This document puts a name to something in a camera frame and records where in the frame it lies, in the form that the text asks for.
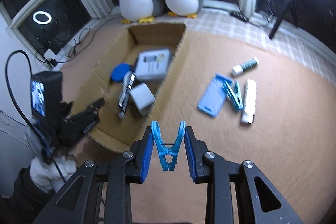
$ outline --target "tube with green label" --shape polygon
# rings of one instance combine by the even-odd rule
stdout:
[[[259,60],[256,57],[254,57],[253,59],[251,59],[251,60],[249,60],[249,61],[247,61],[243,64],[234,66],[232,68],[232,74],[233,74],[233,76],[236,77],[238,75],[241,75],[245,71],[256,67],[257,65],[259,65]]]

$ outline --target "power strip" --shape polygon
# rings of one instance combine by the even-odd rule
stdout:
[[[230,16],[238,18],[239,20],[245,23],[250,22],[250,20],[247,17],[245,17],[242,13],[239,13],[239,12],[230,12]]]

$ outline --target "cardboard flap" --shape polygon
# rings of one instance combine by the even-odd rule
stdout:
[[[176,48],[186,30],[182,23],[158,23],[129,28],[136,44],[162,45]]]

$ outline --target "checkered tablecloth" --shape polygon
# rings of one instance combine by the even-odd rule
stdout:
[[[273,40],[270,40],[268,38],[270,27],[259,28],[246,24],[216,9],[203,9],[196,19],[162,15],[157,17],[155,22],[184,22],[188,28],[195,31],[224,35],[278,52],[321,75],[336,86],[336,66],[309,47],[302,37],[278,30]]]

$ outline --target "light blue clothespin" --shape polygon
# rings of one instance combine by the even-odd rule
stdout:
[[[224,82],[223,87],[226,94],[230,98],[235,110],[242,111],[244,108],[238,81],[236,81],[235,84],[233,85],[233,90],[227,82]]]
[[[177,164],[177,156],[179,155],[179,150],[181,146],[182,139],[185,134],[186,122],[182,121],[177,133],[176,140],[172,147],[166,147],[162,138],[159,123],[157,121],[152,121],[152,134],[156,143],[156,148],[159,154],[160,163],[163,171],[174,171],[175,165]],[[170,163],[166,160],[166,155],[171,155],[173,157]]]

